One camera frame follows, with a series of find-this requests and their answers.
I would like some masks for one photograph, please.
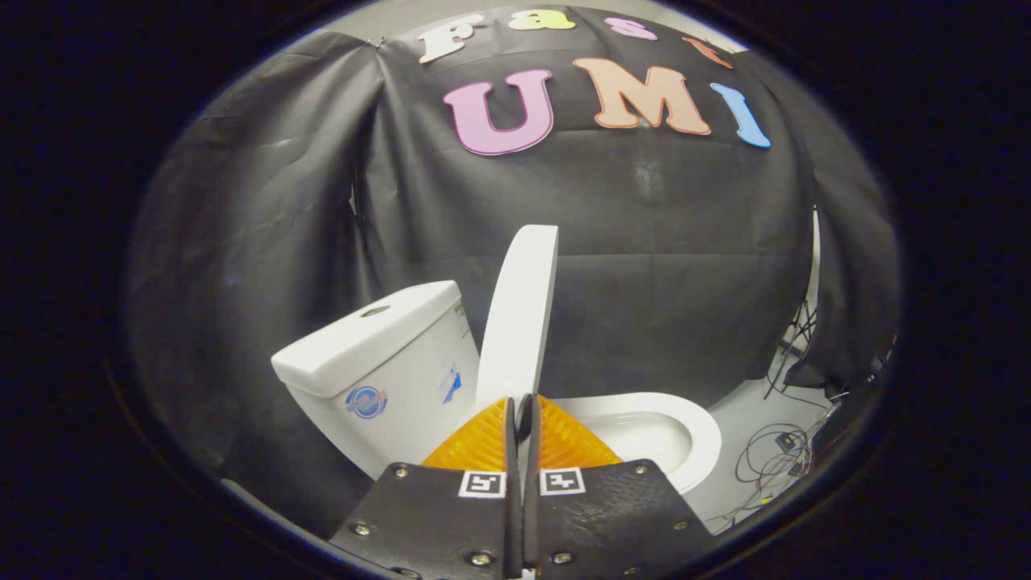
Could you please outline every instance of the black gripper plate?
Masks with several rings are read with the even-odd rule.
[[[407,475],[396,477],[398,468]],[[500,580],[510,494],[461,498],[464,474],[392,464],[330,542],[384,568],[414,572],[424,580]],[[359,524],[370,534],[356,534]],[[492,562],[473,566],[470,558],[478,553],[488,554]]]
[[[584,493],[537,498],[541,580],[654,578],[693,559],[711,541],[655,463],[581,474]],[[556,564],[555,554],[572,559]]]

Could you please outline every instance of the screw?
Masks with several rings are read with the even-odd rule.
[[[491,566],[494,564],[494,556],[480,552],[469,556],[469,561],[472,562],[472,566]]]

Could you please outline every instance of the letter u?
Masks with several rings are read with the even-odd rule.
[[[552,102],[544,81],[550,70],[524,70],[509,74],[505,82],[517,87],[526,109],[526,121],[514,129],[499,131],[491,123],[487,93],[490,82],[473,82],[444,95],[444,102],[455,113],[455,130],[462,146],[478,155],[504,155],[531,147],[541,141],[554,126]]]

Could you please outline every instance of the tangled wires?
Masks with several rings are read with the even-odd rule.
[[[793,423],[771,423],[760,429],[749,439],[749,443],[744,446],[741,454],[737,456],[737,464],[734,466],[734,477],[741,483],[754,483],[756,489],[738,508],[705,520],[727,520],[720,530],[716,531],[716,534],[723,532],[728,526],[733,526],[737,522],[738,514],[741,512],[762,508],[772,499],[774,490],[784,490],[794,483],[797,478],[802,477],[812,469],[810,432],[814,433],[822,425],[823,421],[818,421],[817,424],[806,431]],[[768,431],[773,428],[790,428],[790,431],[784,429]],[[775,454],[766,459],[759,469],[756,469],[756,465],[752,462],[752,446],[764,439],[779,436],[788,438],[793,447],[788,451]],[[751,476],[755,477],[750,477],[749,474],[745,474],[744,477],[741,476],[742,462],[752,472]]]

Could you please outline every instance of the white toilet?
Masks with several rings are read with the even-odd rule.
[[[412,285],[272,356],[320,431],[369,477],[420,464],[470,416],[479,355],[454,281]]]
[[[480,410],[537,393],[557,261],[557,227],[525,226],[516,234],[481,357],[457,284],[439,281],[401,289],[301,339],[276,353],[272,366],[315,425],[372,478],[394,462],[422,463]],[[678,397],[552,401],[624,462],[654,460],[681,494],[708,476],[720,455],[716,420]]]
[[[665,394],[550,400],[624,462],[652,459],[681,496],[720,458],[720,427],[704,409]]]

